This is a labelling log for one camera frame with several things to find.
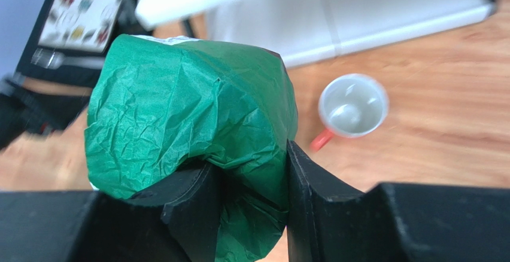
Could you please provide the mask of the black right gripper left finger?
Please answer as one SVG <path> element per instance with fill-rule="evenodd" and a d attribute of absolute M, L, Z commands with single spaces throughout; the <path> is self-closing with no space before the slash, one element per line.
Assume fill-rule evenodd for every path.
<path fill-rule="evenodd" d="M 2 261 L 213 261 L 218 172 L 178 170 L 130 199 L 100 191 L 2 191 Z"/>

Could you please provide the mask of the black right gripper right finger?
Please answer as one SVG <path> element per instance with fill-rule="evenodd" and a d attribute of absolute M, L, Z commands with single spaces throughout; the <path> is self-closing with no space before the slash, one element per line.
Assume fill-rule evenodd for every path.
<path fill-rule="evenodd" d="M 290 261 L 508 261 L 509 190 L 383 182 L 364 193 L 290 141 Z"/>

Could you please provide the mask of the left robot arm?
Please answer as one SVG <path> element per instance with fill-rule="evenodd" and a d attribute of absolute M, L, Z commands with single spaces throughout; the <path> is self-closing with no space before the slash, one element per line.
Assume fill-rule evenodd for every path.
<path fill-rule="evenodd" d="M 27 132 L 63 131 L 88 105 L 92 89 L 26 76 L 1 79 L 1 149 Z"/>

